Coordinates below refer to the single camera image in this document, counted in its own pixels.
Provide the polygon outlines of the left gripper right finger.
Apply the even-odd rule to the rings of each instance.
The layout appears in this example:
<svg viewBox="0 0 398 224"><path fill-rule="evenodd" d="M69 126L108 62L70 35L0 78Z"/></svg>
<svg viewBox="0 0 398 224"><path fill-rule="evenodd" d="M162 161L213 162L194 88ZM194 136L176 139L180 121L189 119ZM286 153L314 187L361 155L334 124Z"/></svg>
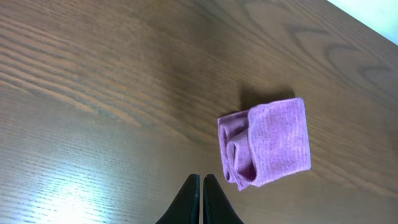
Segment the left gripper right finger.
<svg viewBox="0 0 398 224"><path fill-rule="evenodd" d="M243 224L213 174L203 181L203 223Z"/></svg>

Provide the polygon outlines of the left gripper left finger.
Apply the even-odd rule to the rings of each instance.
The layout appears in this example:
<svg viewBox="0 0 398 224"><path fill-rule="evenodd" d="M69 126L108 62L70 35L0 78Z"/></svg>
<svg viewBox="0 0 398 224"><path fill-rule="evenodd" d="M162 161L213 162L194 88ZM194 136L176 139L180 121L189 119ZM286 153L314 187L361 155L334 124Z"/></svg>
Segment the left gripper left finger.
<svg viewBox="0 0 398 224"><path fill-rule="evenodd" d="M190 174L156 224L199 224L200 176Z"/></svg>

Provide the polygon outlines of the purple microfiber cloth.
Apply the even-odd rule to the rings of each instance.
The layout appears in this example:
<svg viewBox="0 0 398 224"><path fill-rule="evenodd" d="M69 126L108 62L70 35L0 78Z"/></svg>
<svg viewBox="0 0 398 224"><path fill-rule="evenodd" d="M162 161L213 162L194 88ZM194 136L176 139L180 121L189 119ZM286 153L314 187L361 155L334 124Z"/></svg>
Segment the purple microfiber cloth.
<svg viewBox="0 0 398 224"><path fill-rule="evenodd" d="M239 190L310 170L304 100L260 104L218 118L218 139L227 182Z"/></svg>

